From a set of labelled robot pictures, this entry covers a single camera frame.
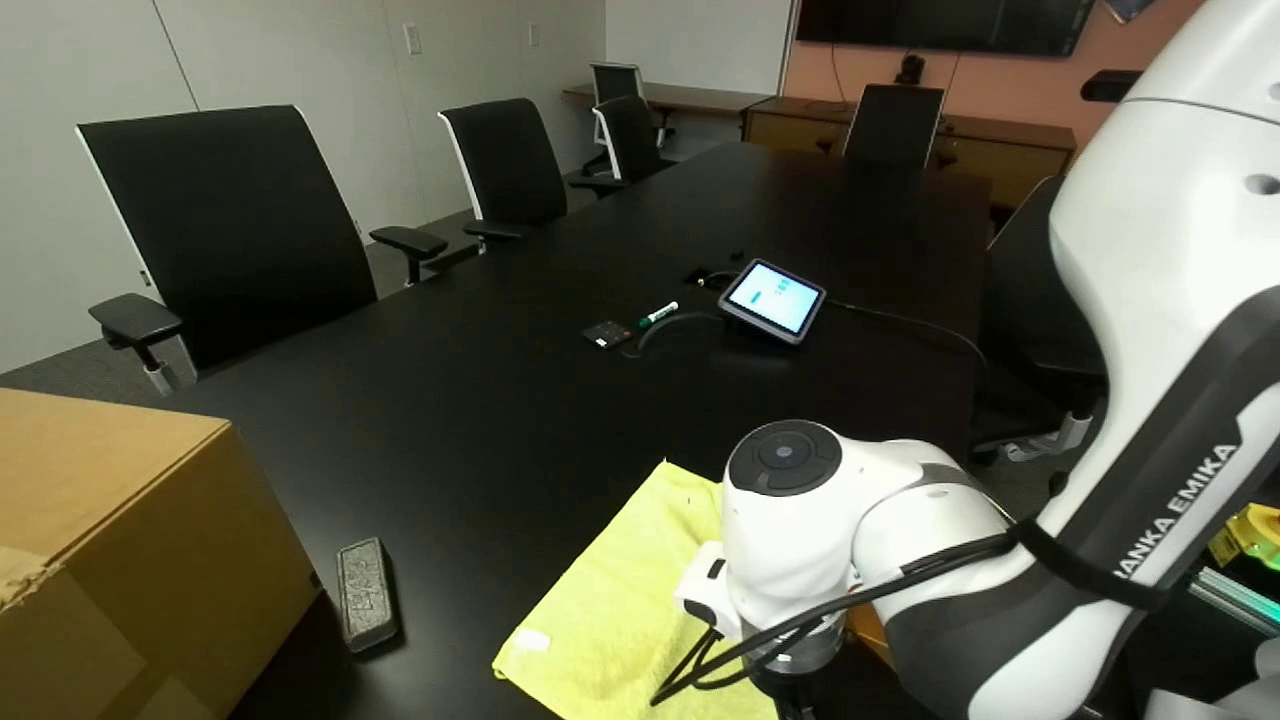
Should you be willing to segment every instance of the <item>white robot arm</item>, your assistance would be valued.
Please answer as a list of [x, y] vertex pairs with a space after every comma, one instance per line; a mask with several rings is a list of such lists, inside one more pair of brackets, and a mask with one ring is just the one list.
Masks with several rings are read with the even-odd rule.
[[[876, 601], [899, 685], [938, 717], [1080, 710], [1141, 595], [1173, 590], [1280, 459], [1277, 31], [1277, 0], [1207, 0], [1055, 197], [1052, 255], [1101, 339], [1109, 409], [1035, 516], [1042, 545]], [[684, 595], [751, 637], [1000, 529], [930, 442], [770, 423], [729, 459], [726, 551]], [[770, 668], [820, 668], [836, 625]]]

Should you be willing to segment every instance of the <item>smartphone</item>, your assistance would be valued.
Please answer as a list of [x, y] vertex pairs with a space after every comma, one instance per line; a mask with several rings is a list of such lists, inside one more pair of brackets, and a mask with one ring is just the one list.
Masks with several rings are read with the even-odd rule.
[[721, 306], [785, 342], [806, 342], [818, 313], [826, 306], [829, 287], [751, 258], [726, 293], [721, 293]]

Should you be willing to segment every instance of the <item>wall-mounted monitor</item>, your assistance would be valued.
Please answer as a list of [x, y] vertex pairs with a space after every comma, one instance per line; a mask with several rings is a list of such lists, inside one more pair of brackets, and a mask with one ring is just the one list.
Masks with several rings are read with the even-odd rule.
[[1074, 57], [1094, 0], [806, 0], [796, 38]]

